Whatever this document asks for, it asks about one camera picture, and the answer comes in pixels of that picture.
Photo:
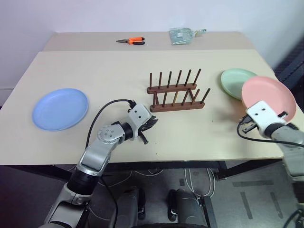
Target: table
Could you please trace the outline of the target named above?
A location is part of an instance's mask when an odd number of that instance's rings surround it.
[[[124,33],[119,38],[129,36],[133,34]],[[58,47],[60,51],[51,51],[58,43],[57,37],[52,39],[45,51],[35,57],[0,112],[0,164],[77,163],[84,151],[88,128],[101,106],[111,100],[123,98],[134,99],[149,106],[152,104],[152,95],[146,93],[146,88],[149,85],[150,72],[153,73],[153,84],[157,85],[160,71],[163,72],[163,83],[166,84],[170,70],[173,72],[171,81],[174,82],[178,71],[182,69],[180,81],[183,82],[188,70],[192,69],[191,82],[199,68],[202,71],[197,80],[197,88],[202,92],[211,88],[205,107],[155,113],[159,122],[145,132],[149,144],[144,145],[140,140],[124,142],[112,153],[109,167],[117,164],[128,167],[130,164],[144,162],[144,167],[148,169],[147,164],[152,164],[152,168],[158,162],[167,162],[166,167],[175,168],[172,162],[182,167],[184,161],[187,161],[188,165],[196,166],[198,162],[205,162],[211,168],[222,168],[220,162],[215,164],[212,161],[266,159],[268,164],[282,158],[282,152],[274,144],[238,138],[236,125],[245,115],[245,108],[240,101],[228,96],[219,84],[221,73],[229,68],[245,68],[258,75],[275,78],[272,69],[252,46],[247,47],[246,42],[240,42],[244,47],[230,49],[233,44],[237,44],[232,39],[230,46],[223,49],[208,49],[207,46],[194,43],[199,46],[196,50],[185,49],[191,48],[191,45],[177,46],[173,50],[175,46],[159,47],[158,43],[153,43],[152,38],[147,38],[147,34],[143,36],[147,39],[147,45],[132,46],[114,42],[120,47],[115,51],[108,51],[104,42],[102,43],[106,50],[87,51],[92,43],[84,42],[82,47],[77,45],[77,39],[66,45],[66,48]],[[212,43],[215,34],[210,36]],[[157,34],[157,37],[162,40],[165,36]],[[206,37],[202,36],[202,39],[208,42]],[[35,103],[48,92],[64,87],[78,88],[88,96],[90,105],[85,118],[74,127],[60,132],[46,132],[36,128],[31,121],[31,111]],[[95,124],[92,136],[96,135],[98,126],[110,124],[126,116],[127,109],[126,104],[114,104],[105,109]],[[297,107],[293,123],[303,129],[303,120],[304,115]],[[249,136],[260,138],[257,131],[250,132]]]

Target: floor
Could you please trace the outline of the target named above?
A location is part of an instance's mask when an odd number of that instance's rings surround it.
[[[227,166],[238,164],[227,162]],[[60,192],[63,182],[0,166],[1,227],[39,227]],[[110,173],[108,185],[124,180],[130,172]],[[204,194],[209,189],[206,169],[191,169],[194,189]],[[184,169],[164,170],[152,177],[132,172],[131,177],[111,189],[118,197],[131,186],[140,186],[146,193],[146,218],[139,224],[170,221],[167,218],[166,196],[170,189],[188,189]],[[215,182],[211,198],[218,228],[282,227],[296,209],[289,177],[282,163]],[[98,185],[92,199],[95,214],[109,219],[114,210],[105,187]],[[92,228],[107,227],[108,221],[89,216]]]

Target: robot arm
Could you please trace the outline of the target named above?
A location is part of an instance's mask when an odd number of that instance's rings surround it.
[[[155,116],[152,116],[142,104],[137,104],[129,110],[125,123],[115,122],[103,126],[98,131],[97,138],[86,148],[41,228],[80,227],[79,224],[87,219],[87,204],[111,158],[112,150],[125,140],[135,140],[138,135],[146,144],[147,140],[142,131],[151,128],[156,122]]]
[[[241,125],[247,124],[243,132],[247,133],[258,127],[259,133],[275,141],[296,143],[278,143],[284,154],[284,164],[293,181],[295,196],[299,209],[304,211],[304,132],[299,131],[293,124],[287,124],[264,101],[257,102],[246,110],[248,116],[243,118]]]

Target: black cable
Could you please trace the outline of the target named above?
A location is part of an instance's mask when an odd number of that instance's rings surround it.
[[[296,210],[294,213],[292,213],[289,218],[287,219],[286,223],[284,224],[283,228],[287,228],[287,226],[289,225],[289,223],[291,222],[291,220],[297,215],[297,214],[301,214],[302,211],[301,210]]]
[[[133,104],[134,104],[134,101],[132,101],[132,100],[127,100],[127,99],[113,100],[113,101],[110,101],[109,103],[105,104],[105,105],[99,110],[99,112],[98,112],[97,115],[95,116],[94,120],[92,121],[92,124],[91,124],[91,126],[90,126],[89,132],[88,132],[88,134],[87,134],[85,149],[86,149],[86,148],[88,147],[88,145],[89,145],[89,141],[90,141],[90,136],[91,136],[92,129],[93,129],[94,124],[95,124],[96,120],[98,119],[100,113],[101,113],[107,106],[109,106],[110,104],[113,104],[113,103],[115,103],[115,102],[120,102],[120,101],[129,102],[130,105],[133,105]],[[116,221],[117,221],[117,213],[118,213],[117,202],[116,202],[116,199],[115,199],[113,193],[111,192],[110,188],[108,187],[108,185],[107,185],[106,182],[104,181],[103,177],[101,177],[101,180],[102,180],[102,182],[104,183],[105,188],[107,189],[107,191],[108,191],[109,194],[111,195],[112,200],[113,200],[113,202],[114,202],[114,204],[115,204],[115,220],[114,220],[114,224],[113,224],[113,228],[115,228],[115,226],[116,226]]]
[[[300,146],[300,147],[304,147],[303,144],[299,144],[299,143],[295,143],[295,142],[286,142],[286,141],[279,141],[279,140],[264,140],[264,139],[254,139],[254,138],[249,138],[246,136],[243,136],[240,134],[239,132],[239,128],[240,128],[241,124],[238,123],[237,125],[237,134],[239,137],[243,138],[243,139],[247,139],[247,140],[251,140],[251,141],[256,141],[256,142],[263,142],[263,143],[280,143],[280,144],[289,144],[289,145],[293,145],[293,146]]]

